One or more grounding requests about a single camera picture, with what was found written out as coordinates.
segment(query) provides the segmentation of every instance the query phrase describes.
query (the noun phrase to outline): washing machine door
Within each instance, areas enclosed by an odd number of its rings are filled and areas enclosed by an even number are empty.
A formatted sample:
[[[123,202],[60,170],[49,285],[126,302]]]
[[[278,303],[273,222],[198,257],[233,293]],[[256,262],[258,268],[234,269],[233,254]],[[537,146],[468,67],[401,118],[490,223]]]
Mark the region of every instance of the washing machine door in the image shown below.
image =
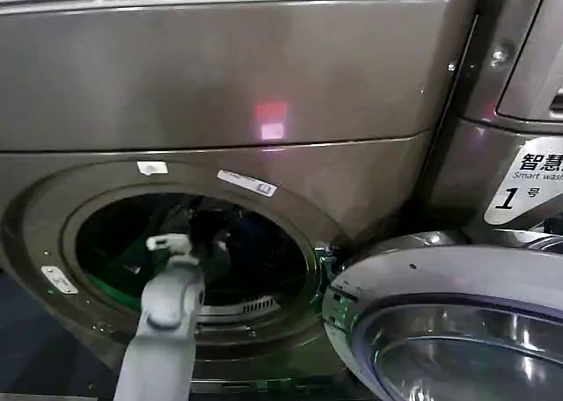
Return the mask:
[[[499,232],[403,237],[333,280],[326,332],[380,399],[561,400],[562,239]]]

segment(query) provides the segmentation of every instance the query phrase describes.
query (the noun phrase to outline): washer top panel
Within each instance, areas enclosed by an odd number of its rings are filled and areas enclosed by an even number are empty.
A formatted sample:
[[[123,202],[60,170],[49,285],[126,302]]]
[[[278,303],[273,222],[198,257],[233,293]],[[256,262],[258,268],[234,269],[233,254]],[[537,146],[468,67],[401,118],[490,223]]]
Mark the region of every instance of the washer top panel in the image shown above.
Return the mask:
[[[439,117],[471,10],[472,0],[13,0],[0,11],[0,150],[416,135]]]

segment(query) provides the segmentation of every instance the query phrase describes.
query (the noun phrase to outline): gray robot arm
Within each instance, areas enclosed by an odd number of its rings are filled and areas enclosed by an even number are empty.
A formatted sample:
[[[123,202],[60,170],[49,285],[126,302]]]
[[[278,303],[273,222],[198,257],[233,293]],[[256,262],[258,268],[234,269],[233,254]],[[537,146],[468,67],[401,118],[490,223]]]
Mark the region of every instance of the gray robot arm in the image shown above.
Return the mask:
[[[151,237],[149,250],[167,249],[166,269],[143,290],[137,332],[127,348],[113,401],[186,401],[195,363],[195,326],[204,294],[199,260],[189,238]]]

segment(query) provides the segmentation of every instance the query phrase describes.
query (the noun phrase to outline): dark blue floor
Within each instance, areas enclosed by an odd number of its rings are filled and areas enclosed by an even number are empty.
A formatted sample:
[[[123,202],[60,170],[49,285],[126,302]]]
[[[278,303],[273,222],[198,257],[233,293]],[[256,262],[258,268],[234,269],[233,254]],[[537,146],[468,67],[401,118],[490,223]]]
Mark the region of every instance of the dark blue floor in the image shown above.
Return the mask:
[[[113,396],[117,377],[0,273],[0,392]]]

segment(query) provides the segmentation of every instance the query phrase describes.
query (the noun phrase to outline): label sticker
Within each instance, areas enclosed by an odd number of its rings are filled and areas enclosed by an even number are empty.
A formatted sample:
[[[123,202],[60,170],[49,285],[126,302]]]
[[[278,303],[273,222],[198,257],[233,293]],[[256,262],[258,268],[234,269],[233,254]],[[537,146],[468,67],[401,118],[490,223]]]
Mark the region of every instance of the label sticker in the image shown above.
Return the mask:
[[[168,165],[162,161],[139,161],[137,168],[142,175],[149,177],[152,174],[167,174]]]
[[[485,212],[485,221],[502,225],[562,193],[563,138],[538,137],[518,151]]]
[[[234,184],[235,186],[243,187],[246,190],[262,194],[266,197],[272,197],[278,187],[273,184],[260,181],[259,179],[253,179],[252,177],[246,177],[246,175],[236,174],[235,172],[219,170],[217,173],[217,178],[227,181],[228,183]]]
[[[78,294],[78,289],[72,285],[61,269],[57,266],[42,266],[41,271],[55,288],[64,294]]]

